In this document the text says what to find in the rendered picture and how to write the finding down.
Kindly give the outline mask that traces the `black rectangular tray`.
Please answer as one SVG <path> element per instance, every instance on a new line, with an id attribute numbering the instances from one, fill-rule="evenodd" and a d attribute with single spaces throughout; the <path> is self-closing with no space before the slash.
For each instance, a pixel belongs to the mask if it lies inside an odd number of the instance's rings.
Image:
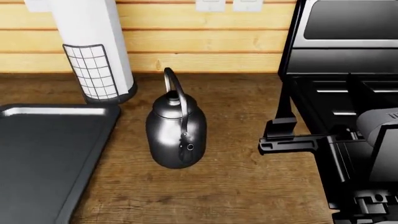
<path id="1" fill-rule="evenodd" d="M 0 224 L 69 224 L 119 106 L 0 106 Z"/>

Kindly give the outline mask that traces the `black metal kettle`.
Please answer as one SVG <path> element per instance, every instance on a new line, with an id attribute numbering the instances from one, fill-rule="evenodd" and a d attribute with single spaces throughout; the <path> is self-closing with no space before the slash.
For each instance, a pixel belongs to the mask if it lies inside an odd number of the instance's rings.
<path id="1" fill-rule="evenodd" d="M 164 69 L 166 93 L 158 97 L 146 119 L 153 160 L 169 169 L 196 164 L 205 154 L 207 123 L 197 101 L 184 93 L 174 71 Z"/>

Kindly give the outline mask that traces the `black kitchen stove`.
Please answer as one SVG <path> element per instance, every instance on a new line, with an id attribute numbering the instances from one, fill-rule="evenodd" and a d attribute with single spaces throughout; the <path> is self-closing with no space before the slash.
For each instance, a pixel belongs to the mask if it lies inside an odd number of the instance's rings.
<path id="1" fill-rule="evenodd" d="M 278 71 L 296 136 L 356 128 L 349 73 L 398 104 L 398 0 L 298 0 Z"/>

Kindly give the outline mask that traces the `white paper towel roll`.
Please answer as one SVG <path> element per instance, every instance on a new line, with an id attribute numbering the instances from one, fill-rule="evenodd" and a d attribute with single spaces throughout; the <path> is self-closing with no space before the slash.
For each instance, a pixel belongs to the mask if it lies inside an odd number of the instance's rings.
<path id="1" fill-rule="evenodd" d="M 63 44 L 103 44 L 118 90 L 136 84 L 115 0 L 24 0 L 30 12 L 51 12 Z"/>

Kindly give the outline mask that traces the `white wall outlet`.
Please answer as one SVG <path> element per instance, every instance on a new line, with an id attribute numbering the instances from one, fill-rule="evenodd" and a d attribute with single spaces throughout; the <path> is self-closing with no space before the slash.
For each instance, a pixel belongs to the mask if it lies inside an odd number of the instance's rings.
<path id="1" fill-rule="evenodd" d="M 195 9 L 198 12 L 223 12 L 226 0 L 195 0 Z"/>
<path id="2" fill-rule="evenodd" d="M 263 0 L 233 0 L 233 11 L 235 12 L 260 12 Z"/>

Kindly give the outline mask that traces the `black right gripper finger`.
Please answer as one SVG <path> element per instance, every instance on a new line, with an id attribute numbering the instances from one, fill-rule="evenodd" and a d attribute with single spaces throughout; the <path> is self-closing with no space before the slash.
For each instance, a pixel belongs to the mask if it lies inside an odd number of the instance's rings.
<path id="1" fill-rule="evenodd" d="M 290 138 L 294 136 L 295 126 L 296 117 L 292 112 L 289 93 L 281 91 L 276 116 L 267 122 L 264 137 Z"/>
<path id="2" fill-rule="evenodd" d="M 358 76 L 349 73 L 346 78 L 346 87 L 356 115 L 387 108 L 387 100 L 370 89 Z"/>

